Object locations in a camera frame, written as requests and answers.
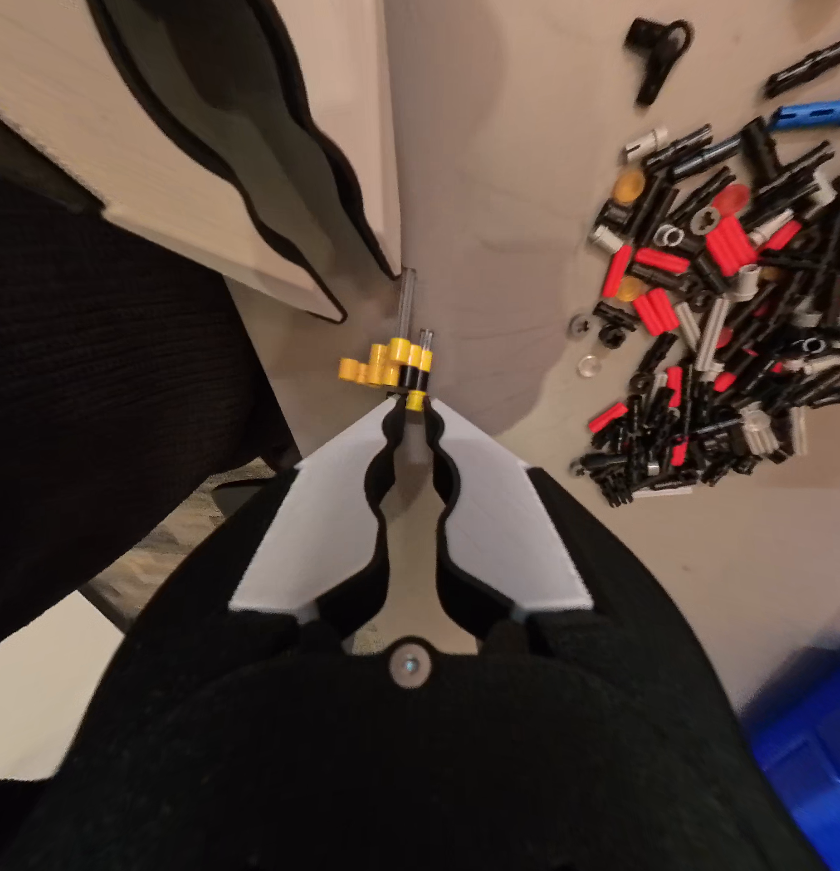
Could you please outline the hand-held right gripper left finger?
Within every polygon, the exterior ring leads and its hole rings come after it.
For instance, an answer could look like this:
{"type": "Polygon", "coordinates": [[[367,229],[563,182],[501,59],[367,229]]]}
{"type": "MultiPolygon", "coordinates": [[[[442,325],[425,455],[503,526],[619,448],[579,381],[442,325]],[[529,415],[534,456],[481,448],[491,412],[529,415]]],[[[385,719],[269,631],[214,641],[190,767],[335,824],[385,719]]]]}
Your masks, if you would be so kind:
{"type": "Polygon", "coordinates": [[[230,610],[307,621],[323,613],[325,595],[385,557],[381,503],[402,439],[403,400],[387,398],[297,463],[230,610]]]}

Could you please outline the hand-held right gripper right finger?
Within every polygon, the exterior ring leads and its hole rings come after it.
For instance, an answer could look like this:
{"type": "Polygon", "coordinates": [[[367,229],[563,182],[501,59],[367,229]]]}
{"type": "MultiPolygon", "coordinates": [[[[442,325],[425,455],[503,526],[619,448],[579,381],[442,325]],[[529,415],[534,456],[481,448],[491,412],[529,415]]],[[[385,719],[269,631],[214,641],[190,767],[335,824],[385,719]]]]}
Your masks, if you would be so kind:
{"type": "Polygon", "coordinates": [[[593,599],[531,479],[533,468],[437,399],[426,442],[442,511],[436,592],[458,625],[589,612],[593,599]]]}

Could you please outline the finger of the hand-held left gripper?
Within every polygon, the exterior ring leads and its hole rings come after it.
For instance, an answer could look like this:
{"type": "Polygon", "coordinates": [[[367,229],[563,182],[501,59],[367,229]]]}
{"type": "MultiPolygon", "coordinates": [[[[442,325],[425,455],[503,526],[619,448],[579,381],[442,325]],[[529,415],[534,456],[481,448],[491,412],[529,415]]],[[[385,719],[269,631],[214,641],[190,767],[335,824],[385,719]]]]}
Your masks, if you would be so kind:
{"type": "Polygon", "coordinates": [[[155,2],[220,147],[256,183],[295,190],[292,223],[323,269],[323,235],[352,234],[390,278],[402,269],[391,83],[381,2],[155,2]]]}
{"type": "Polygon", "coordinates": [[[132,94],[86,2],[0,2],[0,120],[92,194],[105,220],[332,323],[347,312],[265,227],[230,171],[132,94]]]}

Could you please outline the yellow connector cluster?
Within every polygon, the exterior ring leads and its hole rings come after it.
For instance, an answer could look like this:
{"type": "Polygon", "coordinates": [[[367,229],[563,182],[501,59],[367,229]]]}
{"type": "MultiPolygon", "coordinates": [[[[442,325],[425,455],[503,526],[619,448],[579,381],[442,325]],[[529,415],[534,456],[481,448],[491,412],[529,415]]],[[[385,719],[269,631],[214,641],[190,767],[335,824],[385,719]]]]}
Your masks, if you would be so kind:
{"type": "Polygon", "coordinates": [[[338,378],[358,385],[403,391],[397,386],[402,365],[410,364],[431,372],[432,363],[433,347],[431,352],[424,352],[419,345],[419,340],[414,343],[393,337],[387,343],[373,344],[366,362],[348,357],[341,358],[338,378]]]}

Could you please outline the black knit sweater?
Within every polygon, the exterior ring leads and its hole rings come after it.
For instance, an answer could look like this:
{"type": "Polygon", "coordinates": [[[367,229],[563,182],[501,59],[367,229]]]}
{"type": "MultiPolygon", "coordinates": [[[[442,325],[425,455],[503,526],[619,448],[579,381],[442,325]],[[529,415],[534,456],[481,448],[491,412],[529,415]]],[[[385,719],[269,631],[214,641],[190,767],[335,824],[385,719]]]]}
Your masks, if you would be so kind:
{"type": "Polygon", "coordinates": [[[0,177],[0,643],[293,441],[221,274],[0,177]]]}

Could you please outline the pile of black red pins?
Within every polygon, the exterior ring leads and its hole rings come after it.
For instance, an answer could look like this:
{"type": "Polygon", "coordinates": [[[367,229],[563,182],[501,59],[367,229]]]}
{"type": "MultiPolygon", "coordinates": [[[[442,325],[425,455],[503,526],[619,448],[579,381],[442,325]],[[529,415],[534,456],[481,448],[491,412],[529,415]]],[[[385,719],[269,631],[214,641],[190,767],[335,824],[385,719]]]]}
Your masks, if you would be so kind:
{"type": "Polygon", "coordinates": [[[571,464],[610,507],[806,456],[808,415],[840,407],[835,149],[825,138],[784,162],[769,119],[626,144],[591,226],[609,263],[571,332],[610,352],[651,341],[571,464]]]}

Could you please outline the blue plastic crate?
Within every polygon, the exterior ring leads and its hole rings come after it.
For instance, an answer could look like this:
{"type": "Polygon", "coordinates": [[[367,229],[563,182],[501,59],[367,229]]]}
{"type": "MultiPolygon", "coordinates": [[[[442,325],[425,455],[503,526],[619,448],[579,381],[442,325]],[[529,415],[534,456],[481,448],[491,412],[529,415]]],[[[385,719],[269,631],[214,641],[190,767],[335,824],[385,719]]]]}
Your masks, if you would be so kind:
{"type": "Polygon", "coordinates": [[[741,721],[775,792],[829,868],[840,870],[840,648],[798,651],[741,721]]]}

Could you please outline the black long pin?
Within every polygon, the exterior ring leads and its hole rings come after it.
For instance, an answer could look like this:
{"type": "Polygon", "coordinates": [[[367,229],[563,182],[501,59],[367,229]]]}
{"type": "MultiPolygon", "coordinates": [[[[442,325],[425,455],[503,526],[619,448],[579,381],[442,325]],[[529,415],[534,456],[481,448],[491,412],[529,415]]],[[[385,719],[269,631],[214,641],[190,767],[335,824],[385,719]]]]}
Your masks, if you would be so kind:
{"type": "Polygon", "coordinates": [[[809,83],[840,66],[840,40],[809,52],[780,71],[772,73],[763,85],[763,98],[770,100],[809,83]]]}

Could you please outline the blue long pin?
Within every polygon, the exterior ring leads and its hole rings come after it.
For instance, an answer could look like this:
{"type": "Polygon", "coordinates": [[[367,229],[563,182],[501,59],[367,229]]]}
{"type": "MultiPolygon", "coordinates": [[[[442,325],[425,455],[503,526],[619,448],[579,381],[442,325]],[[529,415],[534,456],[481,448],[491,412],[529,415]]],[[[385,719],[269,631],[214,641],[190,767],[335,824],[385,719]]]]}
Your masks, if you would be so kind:
{"type": "Polygon", "coordinates": [[[785,104],[770,116],[771,132],[840,127],[840,99],[785,104]]]}

